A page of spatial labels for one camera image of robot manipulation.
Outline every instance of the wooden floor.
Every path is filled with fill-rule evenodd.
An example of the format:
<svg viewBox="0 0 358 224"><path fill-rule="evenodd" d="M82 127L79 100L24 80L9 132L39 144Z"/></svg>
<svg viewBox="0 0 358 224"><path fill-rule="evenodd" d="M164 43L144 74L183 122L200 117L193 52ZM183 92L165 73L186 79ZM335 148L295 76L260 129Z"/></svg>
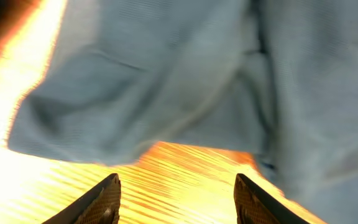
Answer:
<svg viewBox="0 0 358 224"><path fill-rule="evenodd" d="M26 2L31 10L0 38L0 223L41 223L112 172L122 182L120 223L235 223L238 172L309 222L321 223L284 199L244 153L161 142L138 164L104 167L7 150L4 139L17 104L42 80L65 7L63 0Z"/></svg>

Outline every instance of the light blue cloth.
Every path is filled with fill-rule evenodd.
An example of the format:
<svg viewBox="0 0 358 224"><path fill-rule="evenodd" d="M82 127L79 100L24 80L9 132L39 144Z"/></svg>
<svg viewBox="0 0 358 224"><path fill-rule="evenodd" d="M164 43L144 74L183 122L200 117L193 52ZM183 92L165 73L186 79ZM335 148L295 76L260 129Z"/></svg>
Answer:
<svg viewBox="0 0 358 224"><path fill-rule="evenodd" d="M116 165L155 141L251 152L288 198L358 223L358 1L69 0L9 147Z"/></svg>

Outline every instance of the fabric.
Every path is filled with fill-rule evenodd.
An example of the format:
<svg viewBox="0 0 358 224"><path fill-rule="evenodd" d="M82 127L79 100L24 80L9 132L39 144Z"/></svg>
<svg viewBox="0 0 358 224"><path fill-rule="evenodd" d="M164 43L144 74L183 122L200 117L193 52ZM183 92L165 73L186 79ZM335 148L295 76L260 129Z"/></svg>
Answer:
<svg viewBox="0 0 358 224"><path fill-rule="evenodd" d="M288 198L358 223L358 1L69 0L9 147L117 165L155 141L251 152Z"/></svg>

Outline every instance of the wood grain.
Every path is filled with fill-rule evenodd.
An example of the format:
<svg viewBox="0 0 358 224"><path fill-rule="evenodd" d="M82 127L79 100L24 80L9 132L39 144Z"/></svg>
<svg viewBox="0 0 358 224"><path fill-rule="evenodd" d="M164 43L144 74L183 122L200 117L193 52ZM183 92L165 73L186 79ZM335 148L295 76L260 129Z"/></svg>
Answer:
<svg viewBox="0 0 358 224"><path fill-rule="evenodd" d="M160 142L138 164L105 167L18 154L5 139L17 104L48 65L65 1L43 1L0 40L0 223L40 223L117 172L120 223L235 223L233 185L245 173L309 222L322 221L260 177L246 153Z"/></svg>

